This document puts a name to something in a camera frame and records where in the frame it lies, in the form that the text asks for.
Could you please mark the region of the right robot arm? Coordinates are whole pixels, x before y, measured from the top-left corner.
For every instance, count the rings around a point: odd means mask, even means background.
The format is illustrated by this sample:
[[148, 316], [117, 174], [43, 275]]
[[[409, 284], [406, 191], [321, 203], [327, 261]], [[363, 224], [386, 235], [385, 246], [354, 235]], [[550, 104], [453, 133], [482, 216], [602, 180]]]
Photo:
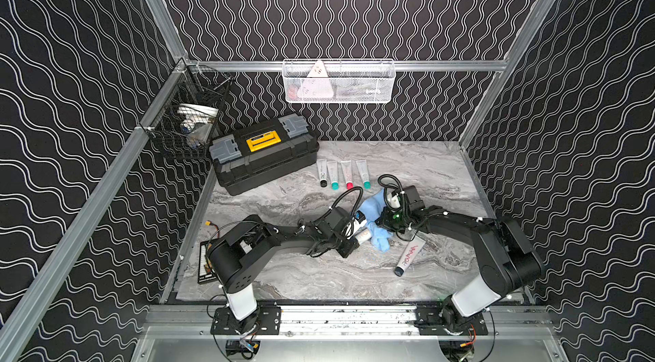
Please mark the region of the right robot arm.
[[382, 190], [377, 196], [382, 204], [380, 225], [441, 235], [474, 248], [479, 276], [443, 300], [441, 316], [448, 324], [471, 319], [545, 273], [537, 251], [511, 217], [472, 217], [426, 206], [414, 186]]

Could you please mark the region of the blue microfiber cloth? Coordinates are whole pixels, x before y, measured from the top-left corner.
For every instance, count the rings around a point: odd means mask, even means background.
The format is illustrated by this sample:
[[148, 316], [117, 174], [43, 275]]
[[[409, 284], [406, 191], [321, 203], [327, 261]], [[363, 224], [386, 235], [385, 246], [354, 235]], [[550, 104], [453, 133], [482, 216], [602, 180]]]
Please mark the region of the blue microfiber cloth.
[[376, 224], [386, 206], [385, 192], [380, 190], [375, 195], [367, 198], [358, 209], [363, 218], [364, 226], [370, 235], [368, 240], [380, 252], [387, 252], [391, 247], [389, 239], [392, 237], [392, 233]]

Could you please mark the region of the white tube pink cap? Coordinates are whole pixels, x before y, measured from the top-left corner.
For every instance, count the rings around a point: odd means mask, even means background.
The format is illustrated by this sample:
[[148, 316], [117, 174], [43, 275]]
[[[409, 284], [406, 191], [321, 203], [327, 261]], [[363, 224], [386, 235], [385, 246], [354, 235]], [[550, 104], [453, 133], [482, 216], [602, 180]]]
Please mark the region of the white tube pink cap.
[[346, 183], [346, 189], [350, 190], [354, 187], [353, 174], [352, 174], [352, 161], [342, 161], [339, 163]]

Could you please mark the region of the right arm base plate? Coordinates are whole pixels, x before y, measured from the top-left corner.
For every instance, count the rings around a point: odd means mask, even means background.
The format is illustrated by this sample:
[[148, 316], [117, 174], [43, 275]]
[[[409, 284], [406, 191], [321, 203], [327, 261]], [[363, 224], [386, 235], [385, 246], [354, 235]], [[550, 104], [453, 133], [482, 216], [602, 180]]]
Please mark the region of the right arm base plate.
[[489, 329], [483, 314], [461, 316], [450, 305], [446, 307], [418, 307], [414, 327], [422, 336], [487, 336]]

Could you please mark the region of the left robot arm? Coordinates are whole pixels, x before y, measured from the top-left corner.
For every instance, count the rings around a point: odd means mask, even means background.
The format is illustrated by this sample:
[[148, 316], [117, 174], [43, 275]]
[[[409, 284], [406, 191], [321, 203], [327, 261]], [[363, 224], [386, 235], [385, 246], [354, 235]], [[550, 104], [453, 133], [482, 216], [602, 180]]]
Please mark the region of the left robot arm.
[[249, 215], [223, 237], [211, 240], [206, 261], [223, 285], [236, 320], [257, 311], [252, 284], [275, 255], [300, 253], [317, 258], [334, 250], [343, 258], [350, 256], [360, 246], [355, 237], [346, 235], [351, 221], [351, 213], [343, 208], [332, 208], [312, 221], [301, 220], [294, 227], [272, 225]]

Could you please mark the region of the white tube orange cap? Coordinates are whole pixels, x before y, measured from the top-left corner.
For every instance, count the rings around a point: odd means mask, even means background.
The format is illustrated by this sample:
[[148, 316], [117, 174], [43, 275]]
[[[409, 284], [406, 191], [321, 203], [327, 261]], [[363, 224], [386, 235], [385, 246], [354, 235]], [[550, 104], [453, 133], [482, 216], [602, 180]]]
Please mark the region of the white tube orange cap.
[[372, 239], [372, 232], [367, 227], [364, 227], [354, 236], [354, 239], [356, 239], [359, 245], [364, 245]]

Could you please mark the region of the white tube dark blue cap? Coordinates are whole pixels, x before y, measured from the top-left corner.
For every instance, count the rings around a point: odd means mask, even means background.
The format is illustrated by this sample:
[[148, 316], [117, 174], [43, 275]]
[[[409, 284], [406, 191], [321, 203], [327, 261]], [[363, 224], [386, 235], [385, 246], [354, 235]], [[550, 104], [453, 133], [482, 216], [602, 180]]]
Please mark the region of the white tube dark blue cap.
[[425, 240], [421, 237], [414, 237], [407, 245], [402, 253], [397, 266], [394, 268], [394, 274], [397, 277], [402, 277], [412, 264], [416, 256], [421, 252], [425, 245]]

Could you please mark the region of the white tube black cap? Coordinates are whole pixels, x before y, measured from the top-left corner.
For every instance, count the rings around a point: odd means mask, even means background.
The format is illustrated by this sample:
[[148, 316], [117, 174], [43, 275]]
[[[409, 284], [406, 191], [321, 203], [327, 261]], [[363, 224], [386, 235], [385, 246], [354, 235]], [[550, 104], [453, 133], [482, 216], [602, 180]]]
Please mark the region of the white tube black cap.
[[326, 159], [317, 159], [317, 172], [321, 188], [328, 186], [328, 161]]

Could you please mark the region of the white tube teal cap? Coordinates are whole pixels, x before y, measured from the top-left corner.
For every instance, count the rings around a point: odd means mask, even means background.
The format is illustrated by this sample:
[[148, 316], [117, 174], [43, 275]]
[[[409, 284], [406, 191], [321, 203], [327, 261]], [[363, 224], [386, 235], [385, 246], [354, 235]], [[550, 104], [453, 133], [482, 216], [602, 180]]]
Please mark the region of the white tube teal cap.
[[356, 167], [358, 168], [358, 173], [363, 182], [363, 188], [369, 190], [371, 188], [371, 180], [368, 171], [368, 162], [366, 160], [357, 160]]

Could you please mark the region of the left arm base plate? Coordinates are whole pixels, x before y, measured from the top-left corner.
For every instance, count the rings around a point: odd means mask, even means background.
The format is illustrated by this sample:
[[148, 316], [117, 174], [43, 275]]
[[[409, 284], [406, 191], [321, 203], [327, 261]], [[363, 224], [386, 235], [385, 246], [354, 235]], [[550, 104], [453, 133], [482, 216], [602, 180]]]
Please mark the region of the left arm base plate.
[[254, 313], [239, 320], [229, 307], [218, 308], [213, 315], [213, 336], [276, 336], [280, 332], [281, 308], [258, 307]]

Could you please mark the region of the white tube green cap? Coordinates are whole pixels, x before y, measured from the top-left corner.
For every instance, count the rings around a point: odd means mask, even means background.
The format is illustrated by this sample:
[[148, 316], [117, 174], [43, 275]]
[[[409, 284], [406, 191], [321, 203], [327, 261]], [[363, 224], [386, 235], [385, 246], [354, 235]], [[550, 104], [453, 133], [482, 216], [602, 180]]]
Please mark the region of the white tube green cap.
[[329, 172], [329, 179], [333, 190], [339, 189], [339, 166], [337, 162], [328, 161], [327, 171]]

